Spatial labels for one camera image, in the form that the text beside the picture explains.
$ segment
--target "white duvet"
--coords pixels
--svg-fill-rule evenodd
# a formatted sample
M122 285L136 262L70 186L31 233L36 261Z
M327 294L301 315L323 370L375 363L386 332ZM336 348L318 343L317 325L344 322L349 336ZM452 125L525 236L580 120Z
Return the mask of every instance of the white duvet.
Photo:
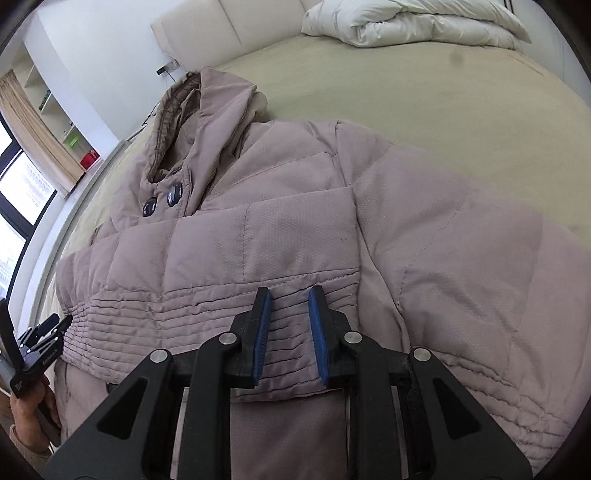
M302 33L356 47L434 40L520 50L518 40L531 42L494 0L323 0L306 12Z

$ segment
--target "headboard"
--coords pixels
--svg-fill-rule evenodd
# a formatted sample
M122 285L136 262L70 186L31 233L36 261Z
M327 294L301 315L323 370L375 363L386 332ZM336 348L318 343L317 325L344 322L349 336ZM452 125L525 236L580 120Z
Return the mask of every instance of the headboard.
M301 31L320 0L189 0L152 24L163 52L186 70L217 66Z

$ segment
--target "beige curtain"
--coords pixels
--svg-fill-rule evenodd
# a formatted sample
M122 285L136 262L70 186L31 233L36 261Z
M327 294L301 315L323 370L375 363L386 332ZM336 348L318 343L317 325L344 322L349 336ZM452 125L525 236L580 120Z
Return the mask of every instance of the beige curtain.
M63 196L71 192L84 169L43 123L12 70L0 79L0 112L45 178Z

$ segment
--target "window frame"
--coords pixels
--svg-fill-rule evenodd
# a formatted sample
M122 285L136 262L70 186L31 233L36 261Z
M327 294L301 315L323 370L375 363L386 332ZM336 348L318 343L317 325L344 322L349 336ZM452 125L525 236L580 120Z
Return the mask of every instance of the window frame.
M4 174L8 171L8 169L12 166L12 164L16 161L18 156L21 153L23 153L23 149L19 145L17 139L14 138L14 135L12 134L11 130L8 128L8 125L4 121L4 118L2 117L1 114L0 114L0 124L4 127L4 130L6 130L6 133L12 139L12 143L6 148L6 150L4 150L4 152L2 152L2 154L0 154L0 179L1 179L4 176ZM37 226L39 225L41 218L43 218L43 215L47 211L47 208L51 204L52 200L55 198L56 194L57 194L57 191L54 189L53 193L49 197L47 203L42 208L41 213L39 213L39 216L37 217L37 221L35 222L34 225L32 225L31 222L29 222L23 216L23 214L21 212L19 212L18 209L2 194L2 192L0 192L0 215L2 215L2 217L8 222L8 224L12 228L14 228L14 230L21 237L23 237L25 240L25 244L24 244L22 251L18 257L18 261L14 266L14 271L12 272L12 276L10 278L10 283L8 285L8 289L6 292L7 303L9 303L9 301L10 301L10 296L12 293L12 289L14 287L14 282L17 278L18 269L21 266L22 259L25 256L25 253L27 251L29 243L31 243L31 238L33 238L33 235L35 234L35 230L37 229Z

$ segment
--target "window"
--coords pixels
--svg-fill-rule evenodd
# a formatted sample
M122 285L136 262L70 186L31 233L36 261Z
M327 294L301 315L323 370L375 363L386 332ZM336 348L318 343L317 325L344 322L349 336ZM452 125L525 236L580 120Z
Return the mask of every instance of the window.
M27 245L55 194L0 117L0 297L9 299Z

